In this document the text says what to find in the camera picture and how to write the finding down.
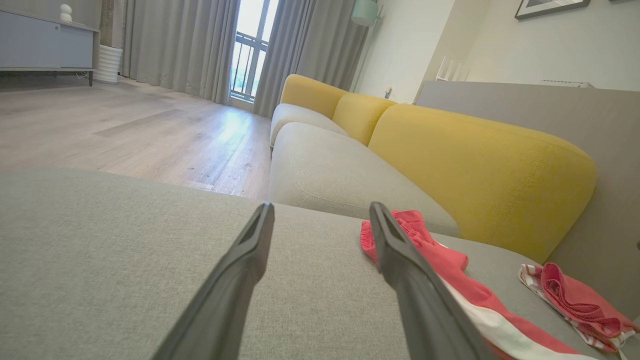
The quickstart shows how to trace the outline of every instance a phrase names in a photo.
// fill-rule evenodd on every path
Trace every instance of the gray sofa seat cushion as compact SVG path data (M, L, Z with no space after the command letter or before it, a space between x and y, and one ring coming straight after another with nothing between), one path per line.
M282 128L271 160L268 199L300 208L369 218L369 204L418 210L427 229L458 236L451 216L360 142L306 124Z
M0 358L150 358L258 204L98 172L3 174ZM360 250L361 220L275 208L240 358L407 359L396 294ZM583 354L616 358L520 284L531 260L434 236L468 254L468 274L510 310Z
M349 136L338 124L328 117L301 106L291 104L279 104L271 117L271 147L274 146L276 137L280 129L290 122L302 122L323 129L333 131L334 133Z

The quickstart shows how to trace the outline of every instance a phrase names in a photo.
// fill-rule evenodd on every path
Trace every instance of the glass door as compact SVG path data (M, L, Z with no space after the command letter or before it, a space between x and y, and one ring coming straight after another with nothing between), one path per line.
M231 96L253 102L278 0L241 0L231 69Z

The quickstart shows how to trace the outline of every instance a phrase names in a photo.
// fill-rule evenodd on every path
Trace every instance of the white vase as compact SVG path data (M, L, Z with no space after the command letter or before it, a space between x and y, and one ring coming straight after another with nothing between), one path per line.
M100 45L98 70L93 72L93 79L101 83L117 84L122 49Z

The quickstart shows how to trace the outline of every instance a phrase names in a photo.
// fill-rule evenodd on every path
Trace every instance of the balcony railing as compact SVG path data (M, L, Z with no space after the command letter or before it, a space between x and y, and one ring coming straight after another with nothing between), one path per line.
M267 53L267 43L250 35L236 33L231 69L231 95L253 102Z

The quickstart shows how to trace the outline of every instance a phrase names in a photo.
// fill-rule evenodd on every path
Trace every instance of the yellow sofa cushion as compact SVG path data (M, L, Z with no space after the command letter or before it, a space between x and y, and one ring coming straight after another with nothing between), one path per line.
M350 137L365 146L369 144L373 129L380 116L395 102L362 94L346 93L338 102L333 121Z
M291 74L284 82L280 103L302 106L332 119L338 101L346 93L320 81Z
M463 238L539 263L596 183L593 160L560 138L413 105L390 107L369 148L451 214Z

